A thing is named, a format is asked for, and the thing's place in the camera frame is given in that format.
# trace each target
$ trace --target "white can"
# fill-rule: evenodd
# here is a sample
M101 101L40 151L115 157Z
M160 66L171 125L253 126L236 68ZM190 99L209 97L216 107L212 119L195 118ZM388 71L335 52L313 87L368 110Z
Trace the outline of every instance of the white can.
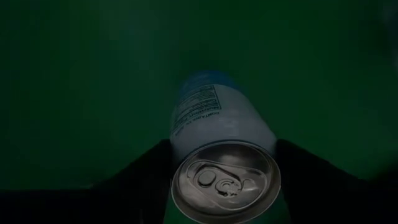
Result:
M227 75L202 71L180 90L170 140L179 164L191 152L221 141L248 142L274 155L277 139Z

